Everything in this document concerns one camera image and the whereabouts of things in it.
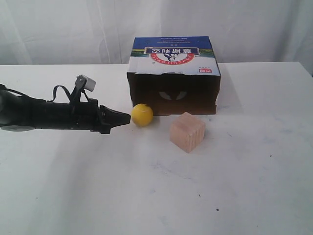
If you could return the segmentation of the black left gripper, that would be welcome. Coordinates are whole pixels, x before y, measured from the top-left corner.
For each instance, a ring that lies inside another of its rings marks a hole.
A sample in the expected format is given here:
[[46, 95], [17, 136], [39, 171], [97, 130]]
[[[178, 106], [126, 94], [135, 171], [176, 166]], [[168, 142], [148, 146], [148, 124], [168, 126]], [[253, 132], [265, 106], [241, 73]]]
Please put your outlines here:
[[109, 134], [112, 128], [128, 125], [131, 116], [98, 105], [98, 100], [78, 102], [74, 105], [47, 103], [44, 105], [44, 129], [89, 130]]

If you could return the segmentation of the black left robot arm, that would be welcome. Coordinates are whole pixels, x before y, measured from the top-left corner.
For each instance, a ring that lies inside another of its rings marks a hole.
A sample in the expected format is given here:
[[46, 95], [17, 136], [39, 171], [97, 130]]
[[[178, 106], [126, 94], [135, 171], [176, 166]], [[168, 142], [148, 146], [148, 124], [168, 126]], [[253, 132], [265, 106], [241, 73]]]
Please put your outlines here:
[[127, 113], [99, 105], [96, 99], [80, 100], [84, 89], [65, 90], [69, 103], [36, 99], [18, 91], [0, 87], [0, 128], [6, 131], [89, 130], [109, 134], [111, 129], [130, 123]]

